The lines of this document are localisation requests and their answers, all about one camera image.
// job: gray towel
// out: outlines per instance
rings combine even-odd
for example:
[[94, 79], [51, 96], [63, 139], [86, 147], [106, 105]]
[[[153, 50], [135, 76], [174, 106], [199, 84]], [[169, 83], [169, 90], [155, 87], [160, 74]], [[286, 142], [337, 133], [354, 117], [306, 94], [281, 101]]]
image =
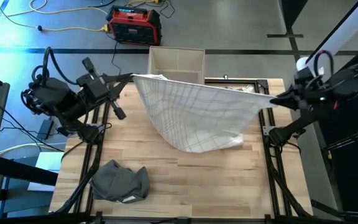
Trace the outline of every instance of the gray towel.
[[130, 169], [122, 168], [115, 160], [100, 167], [90, 184], [94, 199], [112, 202], [138, 202], [145, 200], [150, 192], [146, 167], [135, 174]]

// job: white cloth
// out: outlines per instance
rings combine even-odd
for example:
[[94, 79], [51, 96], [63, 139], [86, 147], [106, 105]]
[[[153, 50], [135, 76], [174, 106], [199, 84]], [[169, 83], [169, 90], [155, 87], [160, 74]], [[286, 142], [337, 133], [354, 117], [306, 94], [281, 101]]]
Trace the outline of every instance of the white cloth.
[[156, 130], [173, 147], [206, 152], [243, 144], [243, 131], [274, 96], [134, 75]]

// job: table leg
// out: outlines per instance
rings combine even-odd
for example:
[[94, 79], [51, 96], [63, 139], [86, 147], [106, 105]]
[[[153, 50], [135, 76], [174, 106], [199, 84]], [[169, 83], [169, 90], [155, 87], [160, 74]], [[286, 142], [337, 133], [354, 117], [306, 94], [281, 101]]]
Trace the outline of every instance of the table leg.
[[54, 186], [57, 174], [49, 170], [28, 166], [0, 157], [0, 174], [6, 177], [28, 180]]

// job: red portable generator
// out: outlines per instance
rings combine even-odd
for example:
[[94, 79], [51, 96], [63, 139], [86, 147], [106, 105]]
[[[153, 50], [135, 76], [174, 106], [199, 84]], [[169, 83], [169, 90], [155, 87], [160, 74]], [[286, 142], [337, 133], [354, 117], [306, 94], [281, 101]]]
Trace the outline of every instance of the red portable generator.
[[113, 6], [106, 20], [119, 43], [160, 45], [160, 14], [155, 10]]

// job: wooden table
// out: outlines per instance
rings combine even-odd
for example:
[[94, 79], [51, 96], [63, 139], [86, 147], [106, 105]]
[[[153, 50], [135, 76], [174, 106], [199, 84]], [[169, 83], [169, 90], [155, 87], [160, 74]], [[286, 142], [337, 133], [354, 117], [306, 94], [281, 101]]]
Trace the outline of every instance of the wooden table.
[[[284, 91], [281, 79], [268, 79], [268, 85], [272, 95]], [[244, 84], [213, 86], [240, 88]], [[118, 120], [110, 110], [108, 122], [112, 128], [106, 130], [100, 165], [114, 159], [134, 171], [146, 166], [151, 191], [146, 200], [132, 204], [94, 200], [93, 215], [102, 211], [103, 216], [114, 217], [264, 218], [273, 213], [258, 116], [244, 131], [242, 146], [194, 154], [179, 151], [162, 139], [148, 119], [133, 83], [122, 91], [119, 104], [127, 118]], [[277, 126], [291, 122], [290, 110], [278, 106], [273, 112]], [[79, 139], [70, 138], [67, 149], [78, 142]], [[78, 185], [85, 147], [82, 145], [64, 158], [51, 211], [60, 208]], [[285, 146], [282, 158], [288, 188], [312, 213], [298, 150]], [[89, 184], [81, 211], [85, 211], [88, 189]], [[277, 193], [284, 214], [278, 186]]]

